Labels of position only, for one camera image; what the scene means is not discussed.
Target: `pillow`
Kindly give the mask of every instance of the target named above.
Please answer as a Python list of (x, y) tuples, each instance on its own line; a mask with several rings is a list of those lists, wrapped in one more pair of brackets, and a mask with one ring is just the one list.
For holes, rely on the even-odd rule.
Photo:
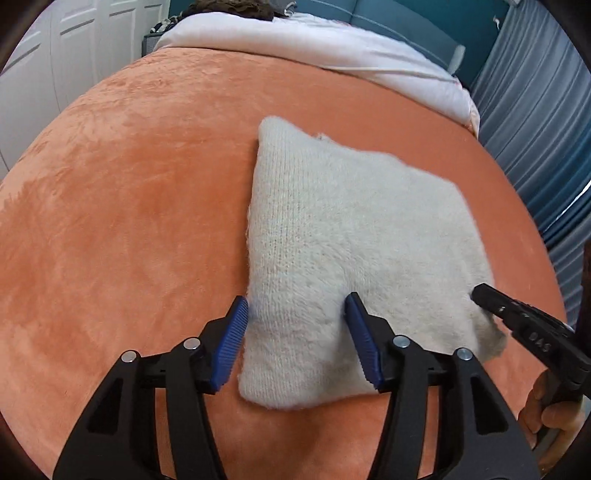
[(464, 198), (391, 155), (263, 120), (248, 249), (247, 400), (299, 408), (374, 392), (342, 318), (351, 291), (425, 349), (486, 361), (505, 346), (470, 299), (492, 274)]

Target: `wall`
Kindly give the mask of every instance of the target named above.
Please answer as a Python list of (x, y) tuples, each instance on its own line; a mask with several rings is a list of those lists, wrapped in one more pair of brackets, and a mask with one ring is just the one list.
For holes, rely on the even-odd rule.
[(476, 79), (495, 44), (498, 30), (493, 17), (504, 21), (509, 4), (504, 0), (397, 0), (430, 20), (466, 47), (456, 75), (469, 86)]
[(170, 0), (169, 15), (178, 15), (180, 12), (187, 9), (194, 0)]

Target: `blue gripper pad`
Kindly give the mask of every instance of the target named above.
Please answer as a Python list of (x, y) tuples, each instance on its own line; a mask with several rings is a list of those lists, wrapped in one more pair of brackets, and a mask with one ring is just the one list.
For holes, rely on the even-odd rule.
[(349, 326), (351, 337), (353, 337), (365, 378), (378, 390), (384, 383), (384, 376), (378, 346), (366, 324), (368, 316), (359, 295), (356, 292), (347, 295), (345, 298), (345, 321)]
[(226, 330), (212, 353), (210, 385), (214, 391), (219, 391), (230, 378), (232, 366), (242, 345), (242, 338), (248, 324), (246, 298), (236, 297), (224, 320), (227, 322)]

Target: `metal screw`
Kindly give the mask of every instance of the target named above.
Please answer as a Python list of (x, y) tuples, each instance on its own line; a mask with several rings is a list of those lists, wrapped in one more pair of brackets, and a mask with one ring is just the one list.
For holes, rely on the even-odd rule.
[(187, 350), (196, 350), (200, 345), (201, 341), (195, 337), (187, 338), (183, 342), (183, 347), (185, 347)]
[(137, 357), (138, 354), (135, 353), (133, 350), (127, 350), (126, 352), (123, 352), (123, 355), (121, 355), (121, 361), (125, 362), (126, 364), (130, 364)]
[(398, 348), (406, 348), (410, 345), (410, 340), (404, 335), (397, 335), (394, 337), (394, 345)]
[(474, 354), (467, 348), (457, 349), (456, 355), (460, 360), (471, 360)]

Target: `bed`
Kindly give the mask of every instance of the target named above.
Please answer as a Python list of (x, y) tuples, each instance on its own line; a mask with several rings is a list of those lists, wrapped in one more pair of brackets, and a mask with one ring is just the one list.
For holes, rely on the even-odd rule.
[[(162, 48), (73, 102), (0, 186), (0, 411), (22, 446), (16, 455), (51, 477), (121, 352), (167, 351), (245, 293), (257, 127), (268, 115), (455, 182), (497, 288), (564, 319), (535, 225), (465, 126), (353, 76)], [(517, 413), (542, 366), (511, 340), (486, 369)], [(240, 398), (238, 372), (207, 399), (230, 479), (366, 478), (386, 395), (271, 411)], [(433, 463), (433, 413), (423, 475)], [(163, 473), (174, 477), (162, 395), (157, 424)]]

